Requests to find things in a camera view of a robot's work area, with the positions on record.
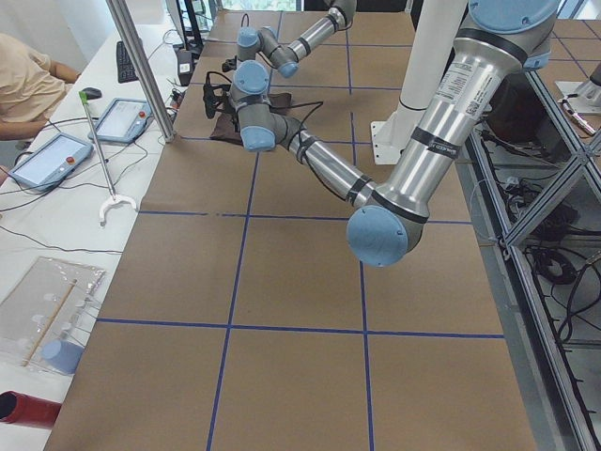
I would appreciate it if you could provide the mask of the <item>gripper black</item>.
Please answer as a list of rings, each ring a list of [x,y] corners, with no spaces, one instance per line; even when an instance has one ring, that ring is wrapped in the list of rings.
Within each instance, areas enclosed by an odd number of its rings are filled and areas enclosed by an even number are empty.
[[[231,103],[229,95],[227,93],[223,93],[218,101],[219,108],[218,111],[223,114],[227,114],[230,116],[234,116],[236,114],[236,107]]]

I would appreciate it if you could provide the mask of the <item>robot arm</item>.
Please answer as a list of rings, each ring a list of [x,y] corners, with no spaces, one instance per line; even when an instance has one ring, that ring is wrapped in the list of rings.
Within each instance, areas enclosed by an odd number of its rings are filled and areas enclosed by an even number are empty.
[[[485,108],[508,76],[544,67],[555,1],[427,1],[412,45],[404,89],[418,97],[384,124],[393,171],[383,183],[334,153],[294,117],[277,114],[268,71],[293,76],[330,36],[349,28],[353,1],[331,1],[325,17],[283,44],[268,27],[243,26],[227,93],[242,145],[251,152],[283,147],[337,197],[351,204],[347,243],[363,263],[392,265],[420,241],[439,187]]]
[[[284,78],[291,78],[298,71],[302,59],[331,36],[353,24],[357,8],[355,0],[325,1],[325,4],[328,6],[327,13],[290,42],[281,42],[266,26],[241,27],[237,35],[237,64],[255,61],[257,55],[262,55]]]

